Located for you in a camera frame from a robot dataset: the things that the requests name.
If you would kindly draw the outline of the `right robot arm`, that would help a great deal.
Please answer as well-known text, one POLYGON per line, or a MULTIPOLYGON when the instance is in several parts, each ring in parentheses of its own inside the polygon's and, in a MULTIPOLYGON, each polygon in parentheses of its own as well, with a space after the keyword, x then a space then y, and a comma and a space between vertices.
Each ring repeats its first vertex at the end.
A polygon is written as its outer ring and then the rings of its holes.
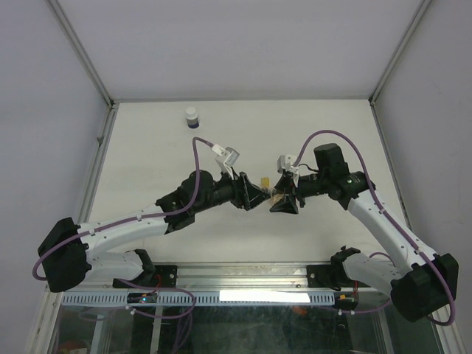
POLYGON ((321 284, 333 290, 358 281, 388 296, 409 322, 425 318, 450 304, 457 296, 459 264, 451 254, 439 254, 389 213, 366 174, 350 172, 341 148, 325 144, 315 148, 318 170, 301 176, 296 157, 281 155, 275 189, 282 194, 271 212, 296 214, 307 198, 328 195, 358 219, 389 256, 375 260, 346 246, 330 258, 329 267, 318 275, 321 284))

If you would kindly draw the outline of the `clear orange pill bottle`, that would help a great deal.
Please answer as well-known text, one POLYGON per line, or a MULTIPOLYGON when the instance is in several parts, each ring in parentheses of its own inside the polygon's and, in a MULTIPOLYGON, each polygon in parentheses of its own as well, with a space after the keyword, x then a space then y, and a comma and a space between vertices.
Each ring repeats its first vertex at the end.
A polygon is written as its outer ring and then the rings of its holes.
POLYGON ((280 201, 284 197, 284 194, 275 188, 264 187, 263 190, 268 195, 270 195, 270 198, 268 199, 268 203, 271 206, 275 205, 278 201, 280 201))

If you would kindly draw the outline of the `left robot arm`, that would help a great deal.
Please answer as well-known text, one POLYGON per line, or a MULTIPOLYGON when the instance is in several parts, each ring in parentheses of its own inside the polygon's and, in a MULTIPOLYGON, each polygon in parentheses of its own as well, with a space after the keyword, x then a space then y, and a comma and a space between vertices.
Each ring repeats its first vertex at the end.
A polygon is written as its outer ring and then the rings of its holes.
POLYGON ((154 204, 122 219, 76 224, 72 218, 56 222, 38 247, 37 280, 53 293, 69 291, 83 282, 129 282, 149 287, 155 266, 144 249, 116 253, 116 247, 147 237, 182 230, 199 212, 230 203, 249 211, 268 200, 267 190, 250 182, 245 173, 224 173, 219 180, 205 170, 192 172, 181 185, 154 204))

